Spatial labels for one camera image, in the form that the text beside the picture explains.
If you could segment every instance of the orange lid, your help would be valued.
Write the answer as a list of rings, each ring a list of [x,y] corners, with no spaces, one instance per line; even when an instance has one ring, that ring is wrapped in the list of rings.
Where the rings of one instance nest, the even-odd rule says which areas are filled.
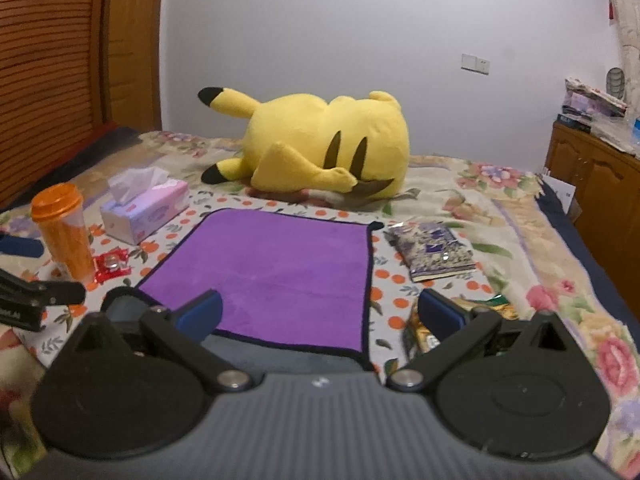
[[[47,187],[31,200],[31,219],[45,222],[63,216],[82,203],[82,194],[74,184],[65,182]]]

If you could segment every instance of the orange plastic bottle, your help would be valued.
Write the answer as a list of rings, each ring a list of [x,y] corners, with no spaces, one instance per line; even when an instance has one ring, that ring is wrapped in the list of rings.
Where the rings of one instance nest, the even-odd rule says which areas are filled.
[[[74,184],[47,187],[31,200],[31,219],[38,224],[52,259],[71,277],[87,284],[95,278],[94,259],[82,215],[82,194]]]

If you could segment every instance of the pink tissue box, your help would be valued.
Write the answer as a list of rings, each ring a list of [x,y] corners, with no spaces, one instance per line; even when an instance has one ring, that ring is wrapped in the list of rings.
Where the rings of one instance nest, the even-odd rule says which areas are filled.
[[[100,207],[100,214],[104,230],[109,236],[137,245],[188,205],[187,183],[169,179],[164,184],[147,189],[125,205],[109,200]]]

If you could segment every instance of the curtain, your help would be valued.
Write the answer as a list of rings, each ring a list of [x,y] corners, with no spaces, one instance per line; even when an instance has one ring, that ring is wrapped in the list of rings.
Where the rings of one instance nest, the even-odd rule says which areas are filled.
[[[640,0],[613,0],[626,79],[627,117],[640,116]]]

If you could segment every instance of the plush toy head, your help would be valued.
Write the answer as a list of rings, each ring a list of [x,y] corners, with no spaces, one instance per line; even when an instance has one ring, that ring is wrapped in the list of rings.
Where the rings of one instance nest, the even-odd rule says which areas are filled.
[[[198,96],[216,111],[250,118],[243,158],[209,168],[202,175],[206,184],[251,177],[263,191],[309,188],[372,198],[391,197],[402,186],[408,132],[398,101],[386,92],[330,103],[294,94],[261,104],[222,88],[205,88]]]

